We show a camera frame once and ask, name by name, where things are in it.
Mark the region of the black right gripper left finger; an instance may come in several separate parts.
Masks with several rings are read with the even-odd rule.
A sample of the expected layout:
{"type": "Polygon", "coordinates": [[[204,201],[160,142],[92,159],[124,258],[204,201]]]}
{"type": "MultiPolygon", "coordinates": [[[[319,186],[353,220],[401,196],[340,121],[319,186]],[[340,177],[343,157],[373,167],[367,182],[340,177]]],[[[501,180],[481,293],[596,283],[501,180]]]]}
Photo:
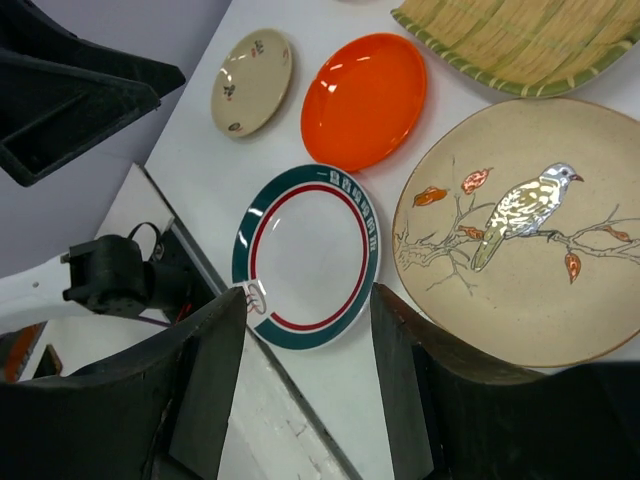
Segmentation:
{"type": "Polygon", "coordinates": [[[214,479],[246,329],[232,288],[68,376],[1,387],[5,479],[214,479]]]}

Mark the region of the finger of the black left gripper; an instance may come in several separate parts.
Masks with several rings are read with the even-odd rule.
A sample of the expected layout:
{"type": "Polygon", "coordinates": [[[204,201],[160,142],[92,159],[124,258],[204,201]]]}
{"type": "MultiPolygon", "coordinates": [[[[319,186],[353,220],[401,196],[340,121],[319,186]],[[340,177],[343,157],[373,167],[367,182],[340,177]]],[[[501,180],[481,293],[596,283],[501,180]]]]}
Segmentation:
{"type": "Polygon", "coordinates": [[[29,187],[186,82],[171,64],[81,39],[32,1],[1,4],[1,168],[29,187]]]}

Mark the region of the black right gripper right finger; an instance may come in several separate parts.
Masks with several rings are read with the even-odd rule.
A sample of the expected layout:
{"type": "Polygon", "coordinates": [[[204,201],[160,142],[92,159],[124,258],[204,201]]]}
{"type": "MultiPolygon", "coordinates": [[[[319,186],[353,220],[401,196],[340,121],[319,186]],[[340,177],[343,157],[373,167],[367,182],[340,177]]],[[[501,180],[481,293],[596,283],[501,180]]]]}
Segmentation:
{"type": "Polygon", "coordinates": [[[370,306],[396,478],[638,477],[637,362],[546,375],[467,344],[385,285],[370,306]]]}

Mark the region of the small beige plate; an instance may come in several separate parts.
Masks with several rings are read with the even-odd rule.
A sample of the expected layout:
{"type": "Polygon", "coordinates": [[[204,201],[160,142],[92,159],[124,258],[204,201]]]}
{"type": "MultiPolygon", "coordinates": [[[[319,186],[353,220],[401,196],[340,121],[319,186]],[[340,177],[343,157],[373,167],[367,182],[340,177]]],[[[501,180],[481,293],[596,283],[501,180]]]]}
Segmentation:
{"type": "Polygon", "coordinates": [[[293,54],[278,30],[242,38],[222,62],[211,93],[215,126],[230,138],[248,136],[277,112],[293,76],[293,54]]]}

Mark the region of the beige bird plate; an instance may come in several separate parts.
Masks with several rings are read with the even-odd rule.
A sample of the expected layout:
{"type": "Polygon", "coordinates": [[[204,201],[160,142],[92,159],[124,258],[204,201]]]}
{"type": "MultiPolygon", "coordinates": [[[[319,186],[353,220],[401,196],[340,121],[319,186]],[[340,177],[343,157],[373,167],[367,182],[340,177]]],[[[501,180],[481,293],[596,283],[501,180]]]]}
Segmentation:
{"type": "Polygon", "coordinates": [[[465,119],[410,175],[393,221],[409,297],[524,367],[639,334],[639,122],[585,101],[510,100],[465,119]]]}

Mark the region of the green rimmed white plate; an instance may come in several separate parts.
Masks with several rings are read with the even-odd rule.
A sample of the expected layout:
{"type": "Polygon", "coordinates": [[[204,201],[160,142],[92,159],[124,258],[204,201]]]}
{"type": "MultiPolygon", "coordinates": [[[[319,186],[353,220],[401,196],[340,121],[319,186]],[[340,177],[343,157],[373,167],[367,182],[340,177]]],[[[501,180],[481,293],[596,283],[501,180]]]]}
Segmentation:
{"type": "Polygon", "coordinates": [[[366,191],[323,164],[269,181],[236,233],[232,282],[263,341],[312,350],[337,340],[364,312],[377,279],[379,222],[366,191]]]}

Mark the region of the orange plate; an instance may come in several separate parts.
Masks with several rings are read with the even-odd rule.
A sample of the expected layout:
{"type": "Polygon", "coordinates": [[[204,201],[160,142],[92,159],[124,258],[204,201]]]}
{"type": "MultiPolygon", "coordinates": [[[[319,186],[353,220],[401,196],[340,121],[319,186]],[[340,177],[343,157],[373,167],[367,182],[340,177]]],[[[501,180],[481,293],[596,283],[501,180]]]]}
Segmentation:
{"type": "Polygon", "coordinates": [[[336,51],[311,82],[301,137],[318,163],[355,172],[398,149],[416,126],[427,93],[424,59],[407,39],[381,32],[336,51]]]}

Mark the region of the woven bamboo tray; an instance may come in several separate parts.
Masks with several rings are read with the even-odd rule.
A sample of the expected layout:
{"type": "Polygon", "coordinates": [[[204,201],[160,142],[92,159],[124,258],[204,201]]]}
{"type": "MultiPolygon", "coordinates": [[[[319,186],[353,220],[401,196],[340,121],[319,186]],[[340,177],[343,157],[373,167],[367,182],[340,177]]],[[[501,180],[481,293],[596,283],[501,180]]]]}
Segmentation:
{"type": "Polygon", "coordinates": [[[404,1],[391,15],[463,75],[521,98],[573,91],[639,41],[635,0],[404,1]]]}

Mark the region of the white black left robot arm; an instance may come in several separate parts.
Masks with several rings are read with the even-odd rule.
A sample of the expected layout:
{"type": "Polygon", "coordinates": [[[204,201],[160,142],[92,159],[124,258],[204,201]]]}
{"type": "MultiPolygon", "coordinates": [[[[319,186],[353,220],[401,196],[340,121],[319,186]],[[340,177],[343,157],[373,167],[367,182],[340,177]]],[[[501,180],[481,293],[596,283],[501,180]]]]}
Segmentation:
{"type": "MultiPolygon", "coordinates": [[[[1,167],[29,187],[156,109],[174,65],[91,43],[31,1],[1,5],[1,167]]],[[[132,236],[72,246],[1,281],[1,331],[89,314],[137,318],[186,299],[188,274],[143,258],[132,236]]]]}

